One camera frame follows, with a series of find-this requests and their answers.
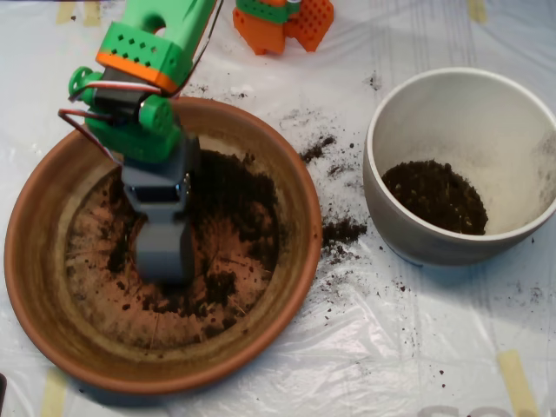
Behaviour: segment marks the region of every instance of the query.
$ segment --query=masking tape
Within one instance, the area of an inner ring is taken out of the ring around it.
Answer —
[[[529,389],[518,351],[499,353],[498,363],[516,417],[539,417],[539,409]]]

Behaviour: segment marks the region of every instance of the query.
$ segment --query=plastic sheet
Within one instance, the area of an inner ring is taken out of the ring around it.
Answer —
[[[513,415],[496,362],[508,349],[520,352],[540,415],[551,415],[556,220],[488,263],[416,268],[378,236],[363,195],[362,150],[371,116],[394,85],[415,73],[450,65],[494,70],[556,110],[556,89],[550,88],[554,2],[490,0],[485,13],[482,4],[338,0],[334,24],[315,54],[288,41],[283,56],[254,56],[233,29],[233,1],[227,0],[184,93],[252,112],[300,152],[320,136],[334,136],[324,156],[308,164],[322,212],[349,215],[367,224],[367,233],[342,245],[344,255],[336,248],[323,256],[294,321],[237,374],[203,390],[153,399],[69,380],[61,388],[63,416]],[[56,24],[59,7],[0,3],[3,234],[30,172],[70,131],[56,111],[67,105],[71,72],[95,66],[96,49],[123,3],[101,2],[101,25],[89,27],[81,3],[72,11],[75,21]],[[3,417],[54,415],[42,414],[52,368],[18,325],[1,280],[0,372],[9,381]]]

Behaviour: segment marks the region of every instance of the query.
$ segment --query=orange 3d-printed part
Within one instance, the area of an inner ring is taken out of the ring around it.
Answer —
[[[299,16],[285,26],[307,52],[315,52],[334,21],[334,6],[328,0],[302,0]]]
[[[286,46],[284,25],[268,22],[247,13],[234,10],[234,26],[256,55],[269,50],[281,54]]]
[[[283,7],[287,0],[259,0]],[[234,26],[256,55],[267,51],[281,54],[286,36],[293,37],[307,52],[315,52],[334,21],[334,6],[328,0],[301,0],[299,13],[285,24],[272,23],[234,9]]]

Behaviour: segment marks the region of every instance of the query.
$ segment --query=red wire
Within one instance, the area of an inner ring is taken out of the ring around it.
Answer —
[[[97,115],[95,113],[89,113],[87,111],[81,111],[81,110],[73,110],[73,109],[59,109],[58,110],[58,115],[60,116],[60,118],[62,118],[62,120],[64,120],[66,123],[68,123],[70,126],[72,126],[75,130],[77,130],[79,133],[81,133],[83,136],[85,136],[86,139],[88,139],[90,142],[92,142],[95,146],[97,146],[101,152],[107,156],[111,161],[121,165],[122,163],[120,161],[118,161],[117,159],[115,159],[115,157],[110,153],[109,150],[107,150],[98,139],[96,139],[96,137],[89,132],[88,129],[86,129],[84,126],[82,126],[81,124],[79,124],[78,122],[76,122],[75,120],[73,120],[71,117],[69,117],[68,115],[75,115],[75,116],[83,116],[83,117],[92,117],[95,119],[99,119],[99,120],[108,120],[107,116],[105,115]]]

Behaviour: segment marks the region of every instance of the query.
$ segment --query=dirt clump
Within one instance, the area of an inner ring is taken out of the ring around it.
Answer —
[[[322,222],[322,247],[330,250],[336,248],[337,242],[349,244],[365,233],[367,225],[357,223],[353,217],[337,220],[325,218]]]
[[[299,156],[305,163],[310,163],[314,159],[322,157],[324,155],[322,150],[333,143],[336,143],[334,136],[320,136],[319,142],[300,153]]]
[[[449,163],[401,163],[382,177],[406,209],[434,226],[466,235],[484,235],[488,217],[479,194]]]

